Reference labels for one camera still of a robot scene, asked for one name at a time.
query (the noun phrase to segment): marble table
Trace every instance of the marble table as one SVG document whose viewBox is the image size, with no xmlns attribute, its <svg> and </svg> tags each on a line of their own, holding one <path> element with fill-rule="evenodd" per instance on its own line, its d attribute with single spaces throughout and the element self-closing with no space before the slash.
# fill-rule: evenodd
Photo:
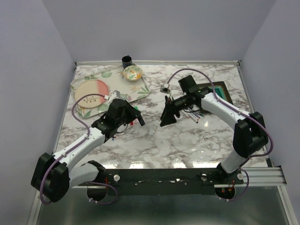
<svg viewBox="0 0 300 225">
<path fill-rule="evenodd" d="M 207 74 L 213 82 L 224 81 L 233 104 L 250 111 L 243 85 L 235 65 L 139 65 L 144 79 L 149 84 L 150 94 L 132 103 L 138 106 L 146 125 L 135 122 L 133 127 L 95 148 L 78 165 L 96 160 L 105 168 L 204 168 L 215 167 L 233 150 L 232 129 L 215 115 L 205 115 L 199 123 L 181 117 L 176 124 L 160 127 L 160 116 L 165 106 L 162 83 L 181 68 L 195 68 Z M 75 78 L 90 75 L 107 66 L 78 66 Z M 193 75 L 197 83 L 207 83 L 202 75 L 192 71 L 182 71 L 171 81 L 174 97 L 182 95 L 178 80 Z M 85 128 L 73 119 L 70 97 L 56 150 L 61 150 L 84 134 Z M 92 124 L 99 116 L 86 119 Z M 250 160 L 245 167 L 266 167 L 263 157 Z"/>
</svg>

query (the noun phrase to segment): gray wall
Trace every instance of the gray wall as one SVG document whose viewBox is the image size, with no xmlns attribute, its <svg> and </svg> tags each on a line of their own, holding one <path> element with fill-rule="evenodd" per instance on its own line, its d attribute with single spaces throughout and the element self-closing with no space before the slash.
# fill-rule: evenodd
<svg viewBox="0 0 300 225">
<path fill-rule="evenodd" d="M 55 143 L 74 63 L 40 0 L 0 1 L 0 224 L 27 223 L 38 157 Z"/>
<path fill-rule="evenodd" d="M 43 0 L 75 61 L 240 60 L 274 0 Z"/>
<path fill-rule="evenodd" d="M 254 108 L 264 115 L 300 221 L 300 1 L 277 0 L 242 60 Z"/>
</svg>

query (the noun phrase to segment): patterned bowl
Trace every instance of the patterned bowl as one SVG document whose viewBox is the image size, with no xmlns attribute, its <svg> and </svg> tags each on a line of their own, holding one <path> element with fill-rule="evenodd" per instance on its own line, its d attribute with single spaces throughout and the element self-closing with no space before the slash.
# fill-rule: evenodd
<svg viewBox="0 0 300 225">
<path fill-rule="evenodd" d="M 126 67 L 123 70 L 123 75 L 127 80 L 129 80 L 131 82 L 135 82 L 135 81 L 138 81 L 142 77 L 143 71 L 138 66 L 132 65 L 132 66 Z"/>
</svg>

